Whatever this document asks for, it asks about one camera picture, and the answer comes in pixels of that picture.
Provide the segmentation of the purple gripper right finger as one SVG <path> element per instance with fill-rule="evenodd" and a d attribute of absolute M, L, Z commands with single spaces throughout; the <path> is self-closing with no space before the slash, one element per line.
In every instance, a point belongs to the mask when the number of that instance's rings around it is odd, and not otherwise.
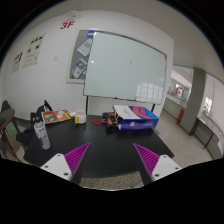
<path fill-rule="evenodd" d="M 134 143 L 141 161 L 153 181 L 157 181 L 172 173 L 181 170 L 181 167 L 168 155 L 158 155 L 151 150 Z"/>

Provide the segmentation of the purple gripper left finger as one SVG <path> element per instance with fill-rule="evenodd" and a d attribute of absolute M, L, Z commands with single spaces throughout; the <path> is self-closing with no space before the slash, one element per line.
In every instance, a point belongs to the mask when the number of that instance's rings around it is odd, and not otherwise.
<path fill-rule="evenodd" d="M 70 181 L 79 168 L 89 146 L 90 144 L 86 143 L 66 154 L 57 153 L 42 165 L 41 169 Z"/>

